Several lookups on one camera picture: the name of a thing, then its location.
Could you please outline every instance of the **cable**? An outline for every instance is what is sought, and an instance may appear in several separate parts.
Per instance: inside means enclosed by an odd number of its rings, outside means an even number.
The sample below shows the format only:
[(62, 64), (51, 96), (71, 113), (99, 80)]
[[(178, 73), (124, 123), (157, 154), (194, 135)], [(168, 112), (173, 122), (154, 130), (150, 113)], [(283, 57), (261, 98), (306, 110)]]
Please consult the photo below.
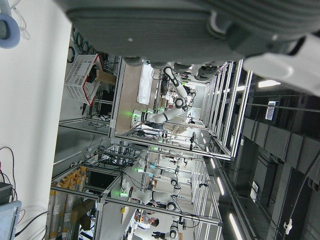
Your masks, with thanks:
[(48, 226), (45, 225), (45, 232), (44, 232), (44, 235), (43, 235), (43, 237), (41, 238), (41, 240), (45, 240), (45, 237), (46, 237), (46, 235), (47, 235), (47, 231), (48, 231)]
[(21, 209), (21, 211), (24, 211), (23, 212), (23, 216), (21, 217), (21, 219), (18, 221), (18, 224), (22, 221), (22, 219), (24, 219), (24, 216), (26, 215), (26, 210), (25, 209)]
[(300, 197), (300, 194), (302, 192), (302, 189), (305, 185), (305, 182), (312, 170), (312, 168), (314, 167), (314, 165), (316, 164), (316, 162), (320, 159), (320, 150), (317, 152), (317, 154), (315, 155), (314, 159), (312, 160), (311, 164), (309, 165), (309, 167), (307, 168), (304, 176), (303, 176), (303, 179), (302, 181), (300, 182), (300, 185), (299, 185), (299, 188), (298, 188), (298, 191), (296, 193), (296, 197), (295, 197), (295, 201), (293, 203), (293, 205), (291, 205), (291, 212), (290, 212), (290, 215), (289, 215), (289, 218), (288, 218), (288, 223), (290, 222), (290, 219), (292, 219), (292, 216), (295, 212), (295, 209), (296, 209), (296, 206), (297, 206), (297, 203), (298, 203), (298, 199)]
[(13, 177), (13, 183), (14, 183), (14, 189), (17, 189), (17, 185), (16, 185), (16, 179), (15, 179), (15, 155), (14, 155), (14, 152), (13, 150), (8, 147), (8, 146), (3, 146), (0, 148), (0, 151), (3, 150), (3, 149), (9, 149), (10, 152), (11, 152), (11, 155), (12, 155), (12, 177)]
[(34, 220), (36, 220), (38, 217), (40, 217), (40, 216), (42, 216), (42, 215), (44, 215), (44, 214), (47, 214), (47, 213), (49, 213), (49, 212), (48, 212), (48, 211), (44, 211), (44, 212), (38, 214), (37, 216), (35, 216), (27, 225), (24, 226), (24, 228), (22, 228), (21, 231), (17, 232), (17, 233), (14, 235), (14, 237), (19, 236), (24, 230), (26, 230), (27, 227), (29, 227), (29, 225), (30, 225)]

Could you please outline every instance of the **ceiling light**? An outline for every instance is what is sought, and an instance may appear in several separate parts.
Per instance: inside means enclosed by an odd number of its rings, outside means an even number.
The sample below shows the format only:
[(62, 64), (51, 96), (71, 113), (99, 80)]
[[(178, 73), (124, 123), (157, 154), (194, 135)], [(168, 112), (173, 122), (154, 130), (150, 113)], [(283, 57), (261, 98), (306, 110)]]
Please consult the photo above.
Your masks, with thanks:
[(280, 82), (277, 82), (275, 80), (265, 80), (265, 81), (260, 81), (258, 83), (258, 88), (266, 88), (266, 87), (272, 87), (281, 84)]
[(237, 86), (237, 87), (236, 87), (236, 91), (237, 91), (237, 92), (243, 91), (243, 90), (245, 90), (245, 88), (246, 88), (246, 86), (244, 86), (244, 85), (243, 85), (243, 86)]
[(215, 162), (214, 162), (213, 158), (211, 157), (210, 160), (211, 160), (211, 165), (212, 165), (213, 169), (215, 169), (216, 165), (215, 165)]
[(232, 215), (232, 213), (230, 213), (229, 219), (230, 219), (230, 221), (231, 221), (231, 224), (232, 224), (233, 231), (234, 231), (234, 233), (235, 233), (236, 239), (237, 239), (237, 240), (242, 240), (242, 237), (241, 237), (239, 228), (238, 228), (238, 226), (237, 226), (237, 223), (236, 223), (236, 221), (235, 221), (234, 216)]
[(222, 186), (222, 182), (220, 180), (220, 177), (217, 177), (216, 180), (218, 182), (218, 186), (219, 186), (221, 195), (225, 195), (225, 190), (224, 190), (224, 187)]

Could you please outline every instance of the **person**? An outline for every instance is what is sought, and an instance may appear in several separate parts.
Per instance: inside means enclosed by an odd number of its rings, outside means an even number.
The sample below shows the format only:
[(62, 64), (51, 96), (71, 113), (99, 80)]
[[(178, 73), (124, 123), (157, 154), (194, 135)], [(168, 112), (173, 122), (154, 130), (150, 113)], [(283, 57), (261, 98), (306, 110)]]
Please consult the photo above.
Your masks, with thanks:
[(149, 229), (151, 226), (153, 227), (157, 227), (159, 225), (159, 219), (155, 218), (155, 217), (149, 217), (150, 214), (148, 214), (147, 212), (143, 213), (141, 218), (142, 221), (138, 223), (138, 226), (142, 229)]

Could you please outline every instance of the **white laundry basket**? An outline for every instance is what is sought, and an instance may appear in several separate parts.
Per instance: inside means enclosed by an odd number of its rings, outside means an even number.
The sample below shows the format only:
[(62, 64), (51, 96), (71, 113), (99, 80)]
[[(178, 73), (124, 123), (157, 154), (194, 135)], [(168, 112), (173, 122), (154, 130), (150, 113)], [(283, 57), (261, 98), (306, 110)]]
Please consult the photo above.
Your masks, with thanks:
[(87, 82), (92, 67), (96, 65), (98, 70), (103, 70), (102, 62), (98, 54), (79, 55), (68, 75), (64, 80), (64, 87), (70, 98), (92, 106), (100, 82)]

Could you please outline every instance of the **white panel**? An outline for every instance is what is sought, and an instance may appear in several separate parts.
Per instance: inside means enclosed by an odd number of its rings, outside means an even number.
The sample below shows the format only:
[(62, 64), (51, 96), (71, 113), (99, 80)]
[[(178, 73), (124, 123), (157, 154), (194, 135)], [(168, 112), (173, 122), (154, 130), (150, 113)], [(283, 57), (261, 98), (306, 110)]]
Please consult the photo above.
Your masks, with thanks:
[[(15, 156), (16, 191), (26, 210), (20, 231), (48, 209), (71, 24), (51, 0), (22, 0), (16, 8), (30, 40), (0, 48), (0, 147), (11, 147)], [(0, 159), (12, 179), (10, 152), (1, 151)], [(15, 239), (40, 240), (45, 225), (43, 215)]]

